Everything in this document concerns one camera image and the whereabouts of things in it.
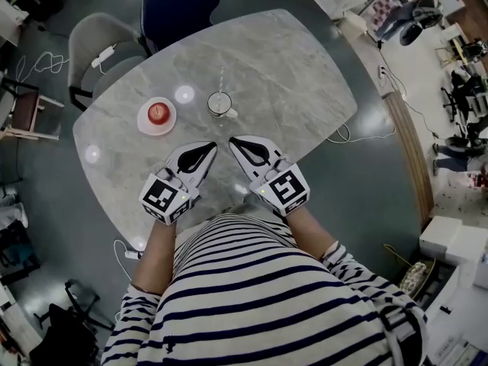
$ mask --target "wooden chair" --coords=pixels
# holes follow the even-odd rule
[[[30,91],[27,91],[24,94],[18,94],[12,89],[12,86],[14,88],[24,87]],[[13,97],[10,98],[13,103],[10,107],[10,111],[3,119],[3,121],[7,120],[8,114],[11,114],[11,123],[4,128],[2,136],[14,136],[17,138],[27,138],[29,140],[38,140],[40,138],[59,140],[59,136],[38,133],[34,128],[38,112],[44,109],[44,106],[41,104],[42,101],[54,104],[61,108],[64,107],[64,104],[41,95],[38,87],[17,82],[6,77],[2,78],[1,87]],[[7,99],[6,102],[7,104],[3,104],[2,107],[8,107],[9,99]]]

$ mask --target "navy and white striped shirt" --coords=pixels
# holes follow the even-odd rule
[[[405,316],[425,353],[420,308],[344,246],[319,262],[283,223],[223,214],[175,250],[161,297],[129,286],[102,364],[401,364]]]

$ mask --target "gray marble tabletop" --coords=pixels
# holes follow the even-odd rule
[[[212,117],[207,109],[208,97],[219,89],[221,67],[223,90],[239,113],[236,119]],[[194,99],[186,104],[175,98],[182,85],[194,89]],[[159,96],[175,105],[178,119],[170,133],[147,136],[137,129],[137,112]],[[76,121],[73,133],[101,206],[122,236],[141,250],[154,219],[138,201],[140,191],[177,146],[209,140],[219,148],[199,187],[202,199],[178,219],[178,230],[183,230],[249,193],[229,137],[265,136],[297,161],[356,110],[322,45],[289,12],[273,10],[217,24],[160,51],[100,96]]]

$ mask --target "white plate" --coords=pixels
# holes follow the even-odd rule
[[[168,105],[169,108],[169,119],[162,125],[153,124],[147,115],[149,107],[155,103],[164,103]],[[176,123],[176,108],[169,99],[166,98],[150,98],[143,106],[140,108],[137,114],[137,128],[141,133],[148,134],[149,136],[161,136],[166,134],[175,126]]]

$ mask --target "red apple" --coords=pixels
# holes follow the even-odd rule
[[[169,119],[170,111],[167,104],[155,103],[147,111],[149,120],[155,125],[162,125]]]

